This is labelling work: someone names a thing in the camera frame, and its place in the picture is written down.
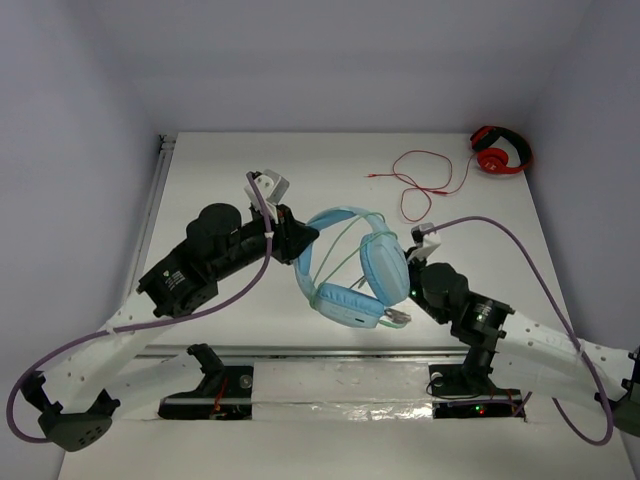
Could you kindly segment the light blue headphones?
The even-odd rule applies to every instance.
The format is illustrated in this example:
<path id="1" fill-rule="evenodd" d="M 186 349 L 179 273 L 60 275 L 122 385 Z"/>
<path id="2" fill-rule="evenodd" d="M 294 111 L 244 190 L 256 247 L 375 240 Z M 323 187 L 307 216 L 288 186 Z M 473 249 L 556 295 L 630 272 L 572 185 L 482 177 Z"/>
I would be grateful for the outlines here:
<path id="1" fill-rule="evenodd" d="M 397 235 L 378 212 L 359 207 L 336 207 L 312 217 L 307 225 L 323 231 L 338 223 L 347 226 L 313 271 L 312 246 L 293 262 L 295 278 L 309 307 L 321 316 L 346 327 L 374 329 L 379 325 L 403 329 L 410 314 L 397 308 L 411 293 L 407 260 Z M 370 232 L 359 245 L 325 276 L 324 267 L 341 239 L 358 222 L 367 222 Z"/>

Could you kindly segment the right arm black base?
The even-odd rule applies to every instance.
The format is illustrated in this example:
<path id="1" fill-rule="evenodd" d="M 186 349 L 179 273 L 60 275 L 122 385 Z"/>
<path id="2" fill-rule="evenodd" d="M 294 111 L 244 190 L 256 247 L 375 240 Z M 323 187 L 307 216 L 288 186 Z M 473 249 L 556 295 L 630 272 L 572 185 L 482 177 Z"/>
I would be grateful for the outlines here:
<path id="1" fill-rule="evenodd" d="M 526 395 L 497 387 L 489 378 L 492 359 L 491 353 L 472 347 L 460 362 L 429 366 L 425 390 L 436 420 L 526 418 Z"/>

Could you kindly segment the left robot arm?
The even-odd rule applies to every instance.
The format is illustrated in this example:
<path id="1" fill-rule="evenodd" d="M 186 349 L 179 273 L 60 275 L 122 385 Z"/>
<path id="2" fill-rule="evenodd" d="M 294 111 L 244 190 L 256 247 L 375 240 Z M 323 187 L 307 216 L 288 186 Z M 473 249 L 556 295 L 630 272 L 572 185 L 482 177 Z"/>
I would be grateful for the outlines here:
<path id="1" fill-rule="evenodd" d="M 27 369 L 7 400 L 10 431 L 27 443 L 76 452 L 101 438 L 127 409 L 181 390 L 218 393 L 224 366 L 204 343 L 138 375 L 122 371 L 166 330 L 239 301 L 271 261 L 291 264 L 319 236 L 285 205 L 254 203 L 250 211 L 251 221 L 243 222 L 232 205 L 205 207 L 187 225 L 185 240 L 143 275 L 98 331 Z"/>

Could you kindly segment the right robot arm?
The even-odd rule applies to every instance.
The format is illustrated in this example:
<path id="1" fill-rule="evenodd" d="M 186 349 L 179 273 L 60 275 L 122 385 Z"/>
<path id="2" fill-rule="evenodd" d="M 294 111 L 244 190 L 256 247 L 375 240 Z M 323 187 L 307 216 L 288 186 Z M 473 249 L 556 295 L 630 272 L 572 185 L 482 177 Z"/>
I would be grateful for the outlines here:
<path id="1" fill-rule="evenodd" d="M 469 346 L 463 384 L 483 393 L 515 388 L 602 411 L 614 427 L 639 433 L 639 354 L 609 348 L 534 321 L 509 305 L 470 290 L 447 263 L 431 263 L 428 247 L 406 257 L 410 298 Z"/>

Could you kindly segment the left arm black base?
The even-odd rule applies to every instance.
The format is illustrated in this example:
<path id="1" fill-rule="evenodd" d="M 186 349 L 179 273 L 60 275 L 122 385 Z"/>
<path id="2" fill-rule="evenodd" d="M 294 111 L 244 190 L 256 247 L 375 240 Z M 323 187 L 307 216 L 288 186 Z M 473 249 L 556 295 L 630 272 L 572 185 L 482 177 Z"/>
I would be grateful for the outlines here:
<path id="1" fill-rule="evenodd" d="M 164 420 L 251 420 L 254 367 L 225 365 L 210 346 L 194 344 L 187 353 L 200 364 L 198 385 L 161 400 Z"/>

